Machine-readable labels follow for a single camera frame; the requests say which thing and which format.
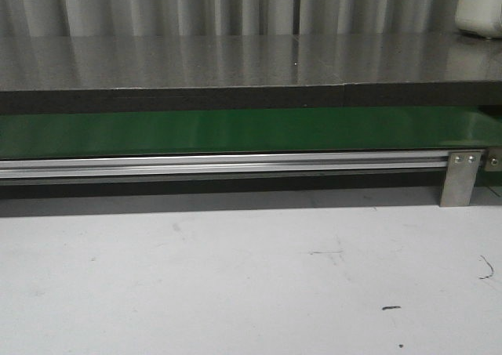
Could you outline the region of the green conveyor belt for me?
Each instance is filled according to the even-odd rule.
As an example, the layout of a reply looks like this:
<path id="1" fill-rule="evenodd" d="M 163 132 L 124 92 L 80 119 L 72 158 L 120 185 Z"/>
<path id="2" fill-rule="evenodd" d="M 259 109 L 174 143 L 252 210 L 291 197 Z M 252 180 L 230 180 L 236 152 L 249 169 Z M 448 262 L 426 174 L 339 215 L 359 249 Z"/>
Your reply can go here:
<path id="1" fill-rule="evenodd" d="M 1 118 L 4 160 L 500 144 L 500 120 L 474 107 L 173 110 Z"/>

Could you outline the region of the steel conveyor end plate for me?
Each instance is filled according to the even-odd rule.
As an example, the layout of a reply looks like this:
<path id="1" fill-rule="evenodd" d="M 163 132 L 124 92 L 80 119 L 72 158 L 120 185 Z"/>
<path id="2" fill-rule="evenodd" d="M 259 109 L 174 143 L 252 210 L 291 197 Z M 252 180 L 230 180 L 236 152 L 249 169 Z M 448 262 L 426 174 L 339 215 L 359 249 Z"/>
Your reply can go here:
<path id="1" fill-rule="evenodd" d="M 486 150 L 483 168 L 486 172 L 502 171 L 502 147 L 491 147 Z"/>

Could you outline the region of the grey pleated curtain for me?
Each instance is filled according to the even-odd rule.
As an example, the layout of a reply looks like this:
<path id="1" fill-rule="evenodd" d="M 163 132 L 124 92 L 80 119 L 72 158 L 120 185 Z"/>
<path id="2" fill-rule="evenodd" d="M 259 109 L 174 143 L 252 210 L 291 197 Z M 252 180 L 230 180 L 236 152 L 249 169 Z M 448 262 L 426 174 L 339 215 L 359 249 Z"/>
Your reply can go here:
<path id="1" fill-rule="evenodd" d="M 4 36 L 450 31 L 457 0 L 1 0 Z"/>

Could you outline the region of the grey stone counter slab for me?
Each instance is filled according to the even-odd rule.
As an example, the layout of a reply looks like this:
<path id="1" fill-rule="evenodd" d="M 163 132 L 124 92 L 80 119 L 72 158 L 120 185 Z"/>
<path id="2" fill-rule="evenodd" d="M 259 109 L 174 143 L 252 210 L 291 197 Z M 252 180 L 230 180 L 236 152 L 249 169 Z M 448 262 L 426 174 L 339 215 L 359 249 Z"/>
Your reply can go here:
<path id="1" fill-rule="evenodd" d="M 5 37 L 3 114 L 501 109 L 501 43 L 458 33 Z"/>

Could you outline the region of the steel conveyor support bracket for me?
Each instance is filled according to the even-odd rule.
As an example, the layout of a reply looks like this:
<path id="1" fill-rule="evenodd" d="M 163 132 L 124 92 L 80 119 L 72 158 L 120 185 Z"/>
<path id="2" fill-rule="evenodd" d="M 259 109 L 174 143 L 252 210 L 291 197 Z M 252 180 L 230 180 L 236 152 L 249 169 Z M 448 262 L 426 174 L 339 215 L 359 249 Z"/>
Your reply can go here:
<path id="1" fill-rule="evenodd" d="M 453 151 L 449 154 L 440 207 L 469 206 L 481 159 L 480 150 Z"/>

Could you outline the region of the aluminium conveyor side rail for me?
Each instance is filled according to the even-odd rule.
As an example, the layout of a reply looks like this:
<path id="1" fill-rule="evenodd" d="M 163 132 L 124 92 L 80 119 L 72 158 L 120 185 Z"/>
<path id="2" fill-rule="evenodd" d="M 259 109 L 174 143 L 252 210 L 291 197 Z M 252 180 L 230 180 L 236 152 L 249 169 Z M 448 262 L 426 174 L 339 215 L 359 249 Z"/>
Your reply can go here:
<path id="1" fill-rule="evenodd" d="M 448 158 L 447 150 L 412 150 L 34 159 L 2 161 L 1 179 L 441 168 Z"/>

